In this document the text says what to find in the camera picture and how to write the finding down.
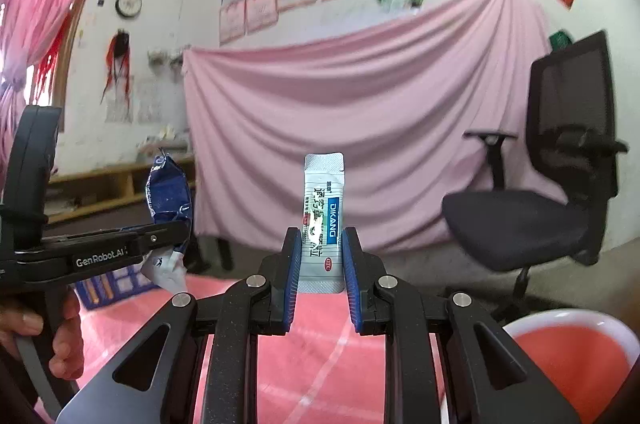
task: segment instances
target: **medicine packet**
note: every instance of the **medicine packet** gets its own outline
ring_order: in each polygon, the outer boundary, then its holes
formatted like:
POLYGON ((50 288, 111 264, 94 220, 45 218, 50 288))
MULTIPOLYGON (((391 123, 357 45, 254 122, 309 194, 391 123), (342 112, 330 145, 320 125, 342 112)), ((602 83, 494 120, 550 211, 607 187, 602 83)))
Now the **medicine packet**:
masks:
MULTIPOLYGON (((154 159, 146 181, 146 203, 156 224, 184 220, 191 228, 191 191, 184 171, 167 154, 154 159)), ((187 292, 184 251, 189 239, 175 247, 164 247, 146 255, 140 272, 172 294, 187 292)))
POLYGON ((342 153, 305 157, 302 264, 298 292, 332 294, 344 290, 342 272, 342 153))

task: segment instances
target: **office chair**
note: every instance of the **office chair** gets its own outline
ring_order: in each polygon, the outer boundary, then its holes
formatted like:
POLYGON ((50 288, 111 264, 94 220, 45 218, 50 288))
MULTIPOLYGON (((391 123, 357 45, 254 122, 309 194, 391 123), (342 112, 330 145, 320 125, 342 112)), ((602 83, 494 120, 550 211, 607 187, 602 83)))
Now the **office chair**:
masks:
POLYGON ((494 272, 520 270, 513 296, 494 318, 529 313, 524 295, 529 268, 564 256, 598 261, 607 204, 618 194, 616 155, 628 148, 616 140, 613 83, 604 31, 531 66, 526 145, 533 167, 557 182, 568 197, 561 204, 534 191, 505 190, 501 147, 516 135, 467 131, 486 146, 492 191, 446 195, 442 213, 465 252, 494 272))

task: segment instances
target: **human hand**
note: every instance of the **human hand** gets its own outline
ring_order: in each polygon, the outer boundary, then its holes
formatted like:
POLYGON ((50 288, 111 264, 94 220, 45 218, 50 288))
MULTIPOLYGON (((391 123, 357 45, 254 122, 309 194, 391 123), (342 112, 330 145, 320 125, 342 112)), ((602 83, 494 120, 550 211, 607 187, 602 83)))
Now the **human hand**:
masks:
MULTIPOLYGON (((55 355, 49 361, 51 373, 65 380, 75 380, 84 372, 84 341, 79 313, 78 297, 70 290, 62 307, 64 321, 53 339, 55 355)), ((43 324, 39 315, 14 298, 0 298, 0 344, 16 359, 20 359, 20 353, 15 344, 15 334, 37 336, 43 324)))

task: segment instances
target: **blue snack bag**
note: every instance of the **blue snack bag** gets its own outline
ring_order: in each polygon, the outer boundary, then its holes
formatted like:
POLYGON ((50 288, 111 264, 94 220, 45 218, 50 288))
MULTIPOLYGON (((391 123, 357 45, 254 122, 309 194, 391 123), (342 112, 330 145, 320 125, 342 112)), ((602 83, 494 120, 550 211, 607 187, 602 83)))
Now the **blue snack bag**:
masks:
MULTIPOLYGON (((193 222, 191 191, 184 171, 164 151, 154 159, 146 180, 146 204, 155 224, 174 220, 193 222)), ((153 283, 173 294, 187 292, 184 251, 188 239, 181 245, 150 252, 141 272, 153 283)))

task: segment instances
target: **plastic crate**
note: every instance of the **plastic crate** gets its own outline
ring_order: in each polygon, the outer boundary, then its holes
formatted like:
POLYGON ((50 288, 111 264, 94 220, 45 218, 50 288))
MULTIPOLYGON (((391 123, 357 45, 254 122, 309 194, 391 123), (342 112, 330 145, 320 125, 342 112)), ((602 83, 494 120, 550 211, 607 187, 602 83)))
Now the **plastic crate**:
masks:
POLYGON ((111 305, 157 288, 140 272, 142 264, 130 265, 113 272, 76 282, 76 292, 87 310, 111 305))

